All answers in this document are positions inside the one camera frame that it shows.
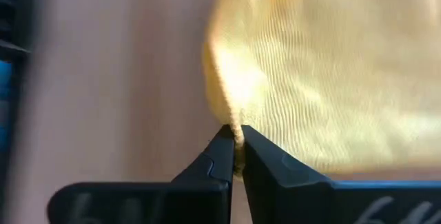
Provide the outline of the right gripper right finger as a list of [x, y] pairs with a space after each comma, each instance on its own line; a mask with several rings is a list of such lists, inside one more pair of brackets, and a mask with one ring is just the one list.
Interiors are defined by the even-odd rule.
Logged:
[[253, 224], [441, 224], [441, 181], [334, 181], [243, 132]]

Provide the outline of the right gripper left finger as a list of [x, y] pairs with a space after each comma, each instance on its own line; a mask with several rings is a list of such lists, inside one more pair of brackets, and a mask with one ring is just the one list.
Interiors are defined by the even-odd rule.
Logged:
[[170, 182], [83, 182], [49, 200], [49, 224], [230, 224], [234, 135], [224, 125]]

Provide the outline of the yellow microfiber towel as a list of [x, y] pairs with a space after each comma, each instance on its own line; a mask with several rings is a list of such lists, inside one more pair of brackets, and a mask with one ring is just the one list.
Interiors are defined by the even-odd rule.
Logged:
[[217, 0], [207, 99], [324, 173], [441, 167], [441, 0]]

